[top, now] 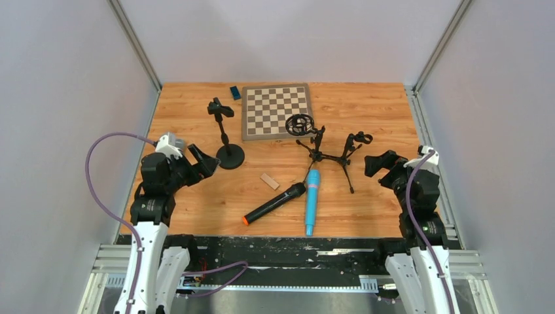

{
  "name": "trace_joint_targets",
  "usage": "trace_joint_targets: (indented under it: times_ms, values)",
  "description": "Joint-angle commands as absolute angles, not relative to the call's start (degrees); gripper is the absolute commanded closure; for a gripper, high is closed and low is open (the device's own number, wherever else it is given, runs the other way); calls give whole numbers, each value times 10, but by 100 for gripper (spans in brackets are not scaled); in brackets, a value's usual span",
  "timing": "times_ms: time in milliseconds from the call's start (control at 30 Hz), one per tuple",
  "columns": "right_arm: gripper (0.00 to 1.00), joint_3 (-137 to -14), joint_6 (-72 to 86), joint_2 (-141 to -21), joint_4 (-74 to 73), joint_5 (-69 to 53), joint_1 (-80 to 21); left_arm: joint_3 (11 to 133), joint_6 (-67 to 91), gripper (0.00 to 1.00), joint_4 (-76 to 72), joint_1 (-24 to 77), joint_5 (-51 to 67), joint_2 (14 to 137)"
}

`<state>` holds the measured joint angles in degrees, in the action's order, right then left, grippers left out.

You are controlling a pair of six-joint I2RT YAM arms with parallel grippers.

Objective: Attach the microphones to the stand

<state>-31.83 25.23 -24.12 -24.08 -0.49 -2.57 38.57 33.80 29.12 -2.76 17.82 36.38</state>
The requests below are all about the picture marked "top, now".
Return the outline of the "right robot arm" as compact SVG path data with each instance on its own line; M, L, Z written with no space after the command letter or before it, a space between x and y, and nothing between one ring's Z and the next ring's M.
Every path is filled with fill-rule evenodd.
M401 208L402 241L382 241L381 259L407 313L459 313L450 273L445 225L437 213L438 152L419 146L418 158L408 160L392 150L365 156L365 175L387 173L378 183L390 189Z

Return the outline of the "black microphone orange end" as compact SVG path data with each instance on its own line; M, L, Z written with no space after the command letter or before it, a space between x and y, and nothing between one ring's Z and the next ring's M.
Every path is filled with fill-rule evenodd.
M282 206L283 204L300 197L306 192L306 187L304 183L295 183L292 184L288 189L284 192L278 194L276 197L272 198L271 200L267 201L266 203L262 204L258 208L254 209L250 213L244 215L242 217L242 222L248 226L252 222L260 219L264 215L272 212L274 209Z

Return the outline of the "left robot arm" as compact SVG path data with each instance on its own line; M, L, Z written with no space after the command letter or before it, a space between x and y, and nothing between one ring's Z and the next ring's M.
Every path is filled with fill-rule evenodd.
M115 313L169 313L177 284L191 261L185 244L166 247L175 193L206 179L220 159L189 145L196 159L190 163L182 150L177 155L154 152L141 161L142 183L135 191L131 212L131 255Z

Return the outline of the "black round-base mic stand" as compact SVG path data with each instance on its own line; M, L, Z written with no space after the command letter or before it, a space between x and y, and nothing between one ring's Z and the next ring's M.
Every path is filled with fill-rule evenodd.
M229 106L224 106L219 98L214 97L207 106L207 112L215 117L221 132L222 147L217 151L216 157L220 159L220 167L231 170L240 167L245 160L244 150L236 144L232 144L224 130L223 117L234 117L234 111Z

